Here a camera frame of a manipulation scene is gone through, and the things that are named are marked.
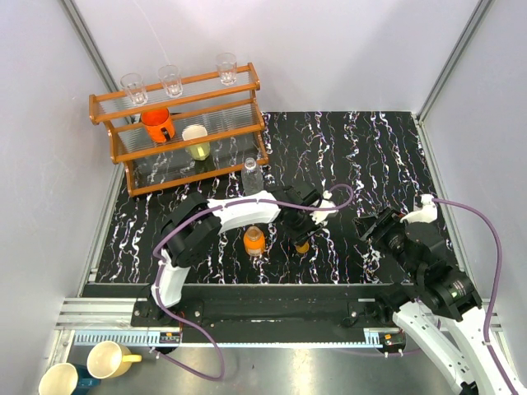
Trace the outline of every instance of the plastic bottle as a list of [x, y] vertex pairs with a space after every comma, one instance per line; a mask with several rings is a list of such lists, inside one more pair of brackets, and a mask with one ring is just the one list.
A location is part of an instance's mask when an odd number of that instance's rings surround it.
[[247, 158], [241, 170], [241, 183], [245, 196], [254, 195], [264, 190], [264, 177], [259, 164], [254, 158]]

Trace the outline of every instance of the wooden shelf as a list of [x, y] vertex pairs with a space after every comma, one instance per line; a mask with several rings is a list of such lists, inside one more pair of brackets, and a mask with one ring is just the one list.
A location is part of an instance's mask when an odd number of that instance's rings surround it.
[[[254, 99], [174, 114], [171, 117], [175, 125], [175, 137], [166, 143], [153, 142], [142, 123], [110, 129], [110, 152], [114, 163], [264, 129], [264, 120]], [[190, 125], [204, 126], [208, 136], [184, 141], [181, 133]]]
[[140, 106], [134, 105], [124, 91], [98, 96], [90, 95], [90, 119], [94, 124], [98, 124], [111, 119], [139, 114], [143, 111], [164, 109], [260, 89], [260, 81], [252, 63], [237, 68], [236, 83], [231, 86], [222, 85], [217, 72], [182, 78], [181, 82], [183, 84], [183, 95], [176, 99], [166, 95], [161, 83], [148, 85], [148, 102]]
[[238, 171], [249, 156], [257, 158], [260, 165], [269, 162], [261, 132], [211, 142], [206, 160], [192, 160], [185, 149], [127, 160], [128, 193], [133, 197]]
[[[90, 119], [105, 125], [110, 157], [124, 163], [130, 196], [241, 170], [249, 156], [261, 165], [269, 161], [261, 134], [265, 123], [256, 101], [260, 81], [252, 63], [237, 68], [231, 86], [222, 85], [217, 72], [182, 78], [182, 83], [183, 95], [176, 99], [166, 95], [161, 83], [147, 86], [148, 102], [140, 106], [123, 91], [90, 95]], [[172, 112], [175, 136], [169, 142], [154, 142], [140, 122], [120, 127], [112, 122], [154, 109]], [[181, 133], [190, 125], [204, 126], [207, 136], [184, 141]], [[211, 145], [210, 156], [193, 160], [185, 147], [204, 142]]]

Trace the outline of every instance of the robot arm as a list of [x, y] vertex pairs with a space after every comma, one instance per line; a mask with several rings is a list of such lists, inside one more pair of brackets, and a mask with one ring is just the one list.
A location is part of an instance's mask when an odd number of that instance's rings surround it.
[[[374, 315], [402, 328], [443, 373], [455, 393], [495, 395], [510, 393], [501, 369], [517, 393], [527, 393], [512, 372], [491, 335], [484, 341], [485, 312], [473, 283], [445, 255], [445, 242], [430, 222], [437, 217], [431, 195], [422, 209], [403, 216], [387, 208], [378, 216], [356, 219], [363, 241], [393, 256], [410, 276], [413, 286], [393, 285], [375, 298]], [[423, 303], [441, 317], [455, 347], [422, 312]], [[494, 362], [489, 346], [501, 363]]]
[[[300, 247], [324, 226], [328, 216], [336, 212], [327, 210], [306, 212], [289, 207], [280, 207], [278, 204], [268, 202], [280, 201], [297, 206], [314, 206], [327, 209], [335, 207], [328, 200], [330, 196], [327, 192], [320, 194], [307, 184], [299, 185], [296, 188], [276, 187], [249, 197], [236, 197], [226, 200], [207, 200], [200, 193], [191, 193], [170, 215], [170, 219], [161, 230], [162, 238], [199, 211], [218, 206], [223, 208], [202, 216], [199, 221], [183, 228], [177, 235], [170, 238], [166, 243], [166, 248], [161, 250], [165, 262], [171, 263], [171, 265], [166, 265], [161, 274], [159, 294], [162, 304], [171, 307], [180, 302], [181, 289], [190, 267], [205, 259], [207, 251], [219, 234], [241, 226], [279, 221], [283, 224], [287, 235], [295, 246]], [[240, 201], [248, 199], [254, 200], [254, 202], [239, 204]], [[265, 200], [266, 203], [259, 203], [261, 200]], [[153, 287], [152, 295], [159, 305]]]

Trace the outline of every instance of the black marble surface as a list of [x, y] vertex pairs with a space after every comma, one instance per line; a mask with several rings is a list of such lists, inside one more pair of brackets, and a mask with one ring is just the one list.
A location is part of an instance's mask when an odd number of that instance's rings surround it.
[[[358, 283], [403, 280], [391, 258], [354, 238], [352, 219], [390, 205], [403, 212], [413, 197], [434, 193], [417, 130], [410, 113], [337, 112], [266, 113], [263, 139], [270, 158], [264, 167], [267, 185], [294, 184], [298, 179], [319, 188], [351, 184], [354, 203], [329, 220], [314, 236], [309, 253], [300, 256], [280, 225], [261, 225], [267, 251], [249, 257], [244, 229], [218, 238], [208, 258], [192, 268], [190, 283]], [[123, 181], [96, 282], [146, 283], [156, 275], [152, 250], [167, 215], [189, 193], [209, 198], [242, 196], [240, 173], [130, 198]], [[343, 202], [345, 192], [332, 200]], [[443, 220], [437, 222], [448, 237]]]

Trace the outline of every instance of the white wall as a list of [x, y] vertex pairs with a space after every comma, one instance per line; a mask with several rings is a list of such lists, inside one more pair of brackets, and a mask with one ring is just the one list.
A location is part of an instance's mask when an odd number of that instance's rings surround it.
[[0, 12], [1, 393], [33, 393], [64, 296], [74, 296], [108, 190], [105, 91], [56, 0]]
[[[448, 197], [486, 213], [504, 248], [497, 311], [527, 384], [527, 3], [495, 2], [425, 126]], [[486, 226], [455, 212], [469, 263], [489, 296], [496, 249]]]
[[477, 0], [76, 0], [116, 81], [251, 61], [262, 110], [418, 111]]

